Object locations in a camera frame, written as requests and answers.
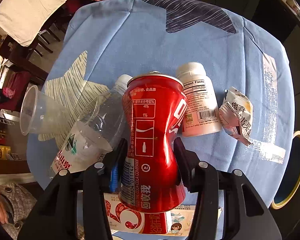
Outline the yellow-rimmed dark trash bin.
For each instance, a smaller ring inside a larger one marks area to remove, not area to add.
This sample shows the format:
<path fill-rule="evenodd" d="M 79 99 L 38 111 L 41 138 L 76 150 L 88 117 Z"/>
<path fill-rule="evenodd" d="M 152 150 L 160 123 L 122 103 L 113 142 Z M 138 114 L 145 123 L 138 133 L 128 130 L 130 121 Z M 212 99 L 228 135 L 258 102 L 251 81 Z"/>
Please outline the yellow-rimmed dark trash bin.
<path fill-rule="evenodd" d="M 275 210 L 281 209 L 293 198 L 300 186 L 300 131 L 293 134 L 288 164 L 281 184 L 271 202 Z"/>

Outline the blue star-print tablecloth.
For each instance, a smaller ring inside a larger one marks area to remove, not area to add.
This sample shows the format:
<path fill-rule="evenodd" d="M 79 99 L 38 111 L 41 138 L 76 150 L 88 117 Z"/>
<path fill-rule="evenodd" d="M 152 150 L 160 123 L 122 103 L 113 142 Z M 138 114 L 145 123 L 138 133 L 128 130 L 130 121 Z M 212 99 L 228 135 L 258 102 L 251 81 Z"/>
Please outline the blue star-print tablecloth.
<path fill-rule="evenodd" d="M 286 51 L 253 22 L 215 5 L 194 0 L 106 0 L 79 9 L 69 23 L 63 49 L 44 94 L 69 109 L 71 129 L 85 107 L 112 89 L 116 80 L 153 71 L 176 77 L 189 62 L 204 66 L 218 108 L 235 87 L 253 104 L 251 145 L 222 130 L 176 138 L 201 161 L 231 173 L 241 170 L 266 207 L 282 181 L 293 139 L 294 93 Z M 47 188 L 50 167 L 68 135 L 48 146 L 30 137 L 27 158 Z"/>

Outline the red white carton box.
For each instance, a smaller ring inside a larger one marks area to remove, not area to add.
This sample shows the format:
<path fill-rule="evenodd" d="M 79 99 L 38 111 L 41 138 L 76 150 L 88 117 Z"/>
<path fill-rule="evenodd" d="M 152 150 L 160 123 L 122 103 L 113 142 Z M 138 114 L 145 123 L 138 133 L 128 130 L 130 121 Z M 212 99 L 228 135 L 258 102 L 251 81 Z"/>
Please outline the red white carton box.
<path fill-rule="evenodd" d="M 141 233 L 167 234 L 172 226 L 171 212 L 142 213 L 125 206 L 117 194 L 104 194 L 109 226 L 112 230 Z"/>

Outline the crumpled white snack wrapper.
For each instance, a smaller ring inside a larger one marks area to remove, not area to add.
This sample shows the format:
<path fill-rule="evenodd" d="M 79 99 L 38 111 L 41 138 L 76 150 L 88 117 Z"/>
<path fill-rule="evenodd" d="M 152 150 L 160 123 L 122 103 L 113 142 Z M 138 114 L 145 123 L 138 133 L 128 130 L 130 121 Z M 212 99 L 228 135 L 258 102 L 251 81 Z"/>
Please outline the crumpled white snack wrapper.
<path fill-rule="evenodd" d="M 252 144 L 250 135 L 253 125 L 253 104 L 247 96 L 235 87 L 226 89 L 218 114 L 228 135 L 245 146 Z"/>

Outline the clear plastic cup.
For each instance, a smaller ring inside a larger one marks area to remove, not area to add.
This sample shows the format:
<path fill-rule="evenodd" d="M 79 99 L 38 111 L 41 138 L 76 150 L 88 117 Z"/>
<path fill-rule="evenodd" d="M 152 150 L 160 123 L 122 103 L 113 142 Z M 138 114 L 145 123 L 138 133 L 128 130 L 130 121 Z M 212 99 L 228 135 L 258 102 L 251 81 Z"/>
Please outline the clear plastic cup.
<path fill-rule="evenodd" d="M 23 135 L 62 135 L 70 131 L 69 109 L 32 85 L 26 92 L 20 111 L 19 125 Z"/>

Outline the white cloth on table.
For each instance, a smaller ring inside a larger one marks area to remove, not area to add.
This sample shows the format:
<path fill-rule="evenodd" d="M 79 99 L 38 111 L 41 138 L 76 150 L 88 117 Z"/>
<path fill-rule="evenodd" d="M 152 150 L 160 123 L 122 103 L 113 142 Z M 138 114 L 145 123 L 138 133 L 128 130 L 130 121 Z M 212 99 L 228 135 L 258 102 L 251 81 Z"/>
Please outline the white cloth on table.
<path fill-rule="evenodd" d="M 29 46 L 46 20 L 66 0 L 3 0 L 0 28 L 20 45 Z"/>

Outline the white supplement bottle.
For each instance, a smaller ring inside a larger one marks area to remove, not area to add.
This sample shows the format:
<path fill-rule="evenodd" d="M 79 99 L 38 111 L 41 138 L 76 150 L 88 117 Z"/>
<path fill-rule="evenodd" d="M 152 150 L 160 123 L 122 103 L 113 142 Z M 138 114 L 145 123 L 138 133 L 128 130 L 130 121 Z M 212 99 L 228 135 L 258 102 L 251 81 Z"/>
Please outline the white supplement bottle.
<path fill-rule="evenodd" d="M 183 137 L 197 137 L 222 130 L 218 104 L 211 79 L 198 62 L 181 65 L 176 77 L 184 87 L 187 109 L 183 118 Z"/>

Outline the clear plastic water bottle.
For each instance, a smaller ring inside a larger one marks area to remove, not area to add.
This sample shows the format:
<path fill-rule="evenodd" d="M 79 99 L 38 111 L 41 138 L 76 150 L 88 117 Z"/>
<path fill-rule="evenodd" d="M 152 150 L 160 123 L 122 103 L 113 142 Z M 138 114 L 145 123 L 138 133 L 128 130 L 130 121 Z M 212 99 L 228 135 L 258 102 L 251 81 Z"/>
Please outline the clear plastic water bottle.
<path fill-rule="evenodd" d="M 122 74 L 112 89 L 85 107 L 51 164 L 51 178 L 63 169 L 84 171 L 118 145 L 126 129 L 122 97 L 130 79 L 130 75 Z"/>

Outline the small illustrated paper box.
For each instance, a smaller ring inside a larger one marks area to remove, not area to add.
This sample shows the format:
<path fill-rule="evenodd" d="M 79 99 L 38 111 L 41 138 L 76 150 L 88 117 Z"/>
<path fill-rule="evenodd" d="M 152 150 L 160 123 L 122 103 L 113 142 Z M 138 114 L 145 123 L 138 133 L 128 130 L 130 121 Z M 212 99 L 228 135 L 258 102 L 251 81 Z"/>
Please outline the small illustrated paper box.
<path fill-rule="evenodd" d="M 194 217 L 195 205 L 179 205 L 171 210 L 170 236 L 188 236 Z"/>

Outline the crushed red cola can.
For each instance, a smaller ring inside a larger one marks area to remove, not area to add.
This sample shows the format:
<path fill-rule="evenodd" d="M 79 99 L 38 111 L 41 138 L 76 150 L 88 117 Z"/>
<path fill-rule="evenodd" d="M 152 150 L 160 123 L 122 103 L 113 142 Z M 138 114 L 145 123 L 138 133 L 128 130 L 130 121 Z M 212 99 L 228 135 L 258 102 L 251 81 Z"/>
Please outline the crushed red cola can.
<path fill-rule="evenodd" d="M 173 142 L 187 109 L 183 84 L 150 72 L 128 81 L 122 105 L 130 127 L 119 198 L 143 213 L 170 211 L 185 198 Z"/>

